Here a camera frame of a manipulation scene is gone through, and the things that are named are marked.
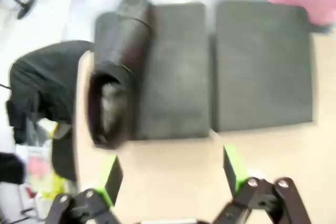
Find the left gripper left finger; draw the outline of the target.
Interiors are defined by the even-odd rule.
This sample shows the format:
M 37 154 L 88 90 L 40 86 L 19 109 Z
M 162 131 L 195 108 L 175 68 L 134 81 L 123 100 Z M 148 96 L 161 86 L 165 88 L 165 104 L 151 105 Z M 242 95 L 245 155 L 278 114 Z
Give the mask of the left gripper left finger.
M 119 223 L 110 211 L 117 201 L 123 180 L 123 171 L 116 154 L 107 159 L 95 187 L 76 195 L 61 193 L 52 202 L 49 223 Z

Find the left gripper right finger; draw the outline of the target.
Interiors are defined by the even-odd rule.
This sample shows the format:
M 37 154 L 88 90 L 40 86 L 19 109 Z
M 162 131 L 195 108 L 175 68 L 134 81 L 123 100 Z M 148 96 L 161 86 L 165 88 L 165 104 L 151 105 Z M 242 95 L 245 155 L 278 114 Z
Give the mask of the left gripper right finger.
M 246 223 L 254 210 L 263 210 L 272 223 L 311 223 L 291 178 L 280 177 L 270 183 L 264 178 L 249 176 L 239 153 L 232 145 L 223 146 L 223 169 L 232 200 L 213 223 Z

